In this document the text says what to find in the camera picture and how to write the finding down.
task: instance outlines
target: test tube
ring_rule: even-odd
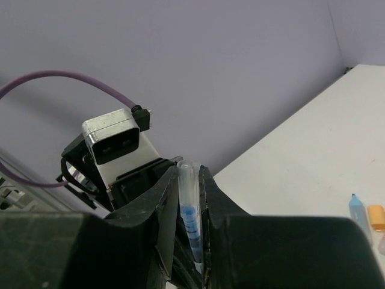
[[[196,269],[202,273],[202,241],[200,238],[199,169],[200,165],[183,160],[177,163],[180,216],[185,224]]]
[[[368,238],[369,243],[372,244],[372,235],[368,224],[368,218],[366,217],[365,207],[355,194],[351,195],[349,210],[351,218],[361,227]]]

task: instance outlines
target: wall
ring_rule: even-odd
[[[3,0],[0,82],[38,69],[105,81],[152,109],[164,157],[215,173],[342,74],[326,0]],[[69,79],[0,105],[0,147],[44,179],[81,123],[120,108]]]
[[[385,64],[385,1],[329,2],[344,64]]]

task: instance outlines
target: black connector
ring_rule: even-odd
[[[147,131],[150,129],[150,112],[143,109],[140,105],[131,108],[131,114],[134,117],[140,131]]]

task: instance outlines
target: table top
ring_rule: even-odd
[[[385,67],[358,65],[215,180],[250,214],[350,217],[352,194],[385,207]]]

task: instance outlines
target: purple cable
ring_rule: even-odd
[[[19,78],[16,78],[15,80],[8,82],[5,86],[3,86],[0,89],[0,99],[2,99],[12,89],[15,89],[16,87],[18,87],[19,85],[22,85],[23,83],[26,83],[30,80],[50,77],[50,76],[68,77],[68,78],[73,78],[73,79],[85,82],[89,85],[92,85],[93,87],[96,87],[97,89],[100,89],[101,91],[107,93],[108,95],[111,95],[112,97],[114,97],[115,99],[117,99],[118,101],[120,101],[122,104],[126,105],[129,108],[132,108],[135,106],[134,102],[132,102],[130,99],[128,99],[126,96],[124,96],[117,90],[106,85],[105,83],[81,73],[64,71],[64,70],[42,70],[42,71],[32,72],[32,73],[23,75]],[[29,185],[31,187],[58,188],[68,184],[68,181],[57,182],[54,184],[41,184],[38,182],[30,181],[28,179],[23,179],[20,176],[17,176],[13,172],[8,170],[7,167],[5,167],[4,164],[2,164],[1,162],[0,162],[0,172],[2,172],[5,176],[9,177],[10,179],[16,182]]]

